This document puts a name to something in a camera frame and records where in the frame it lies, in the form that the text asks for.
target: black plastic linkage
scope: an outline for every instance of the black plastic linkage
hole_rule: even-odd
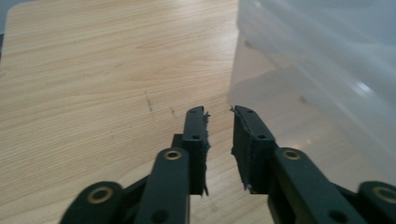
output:
[[[292,223],[366,223],[302,151],[279,148],[271,164],[295,214]]]
[[[260,117],[249,108],[234,110],[233,149],[245,189],[253,194],[268,193],[268,160],[277,148],[276,140]]]
[[[189,153],[171,147],[157,156],[134,222],[177,224],[189,220]]]
[[[234,109],[233,150],[250,193],[268,194],[276,224],[396,223],[396,188],[364,182],[358,193],[331,183],[300,150],[279,148],[251,109]]]
[[[108,224],[123,219],[122,187],[114,182],[99,182],[85,188],[70,204],[61,224]]]
[[[126,189],[99,182],[84,189],[66,210],[62,224],[189,223],[190,195],[205,183],[207,122],[198,106],[187,112],[184,133],[161,151],[150,175]]]
[[[184,123],[184,133],[175,134],[172,147],[182,147],[190,154],[190,194],[208,195],[205,174],[206,155],[210,148],[207,132],[209,115],[203,106],[197,106],[187,111]]]

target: light wood tabletop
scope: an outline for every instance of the light wood tabletop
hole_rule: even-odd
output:
[[[58,223],[90,184],[126,187],[148,175],[198,105],[211,115],[210,196],[191,197],[191,223],[272,223],[266,197],[243,191],[230,154],[236,11],[236,0],[41,0],[12,8],[0,70],[0,223]],[[310,106],[298,93],[282,94]],[[312,147],[299,144],[301,133],[282,134],[290,132],[284,122],[303,114],[269,114],[285,147]],[[330,133],[315,134],[342,140]],[[330,177],[350,164],[327,158],[318,162]],[[352,179],[347,187],[360,181],[342,177]]]

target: metal rivet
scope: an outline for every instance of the metal rivet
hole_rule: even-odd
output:
[[[167,151],[167,152],[165,152],[164,156],[167,160],[174,161],[174,160],[181,158],[181,152],[176,151],[176,150]]]
[[[301,158],[300,154],[296,151],[286,150],[283,152],[283,156],[289,160],[299,160]]]
[[[104,203],[109,200],[111,196],[113,196],[113,189],[102,186],[91,191],[87,200],[89,203]]]
[[[388,203],[396,203],[396,191],[385,187],[373,188],[373,193],[376,197]]]

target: scratch mark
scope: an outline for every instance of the scratch mark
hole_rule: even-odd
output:
[[[145,96],[146,96],[146,102],[148,103],[148,110],[151,112],[152,111],[152,103],[149,99],[149,95],[148,95],[147,91],[145,91]]]

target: wood grain surface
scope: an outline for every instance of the wood grain surface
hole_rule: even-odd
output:
[[[266,197],[243,191],[230,154],[236,10],[235,0],[42,0],[12,8],[0,70],[0,223],[58,223],[90,184],[134,183],[198,105],[211,114],[210,196],[191,197],[191,223],[272,223]],[[272,95],[280,110],[268,121],[280,145],[309,149],[299,144],[305,138],[288,135],[309,121],[298,119],[306,111],[290,119],[279,111],[310,105],[295,91]],[[310,132],[329,144],[342,140]],[[319,163],[330,176],[350,163],[334,165],[327,159],[340,155],[328,155]]]

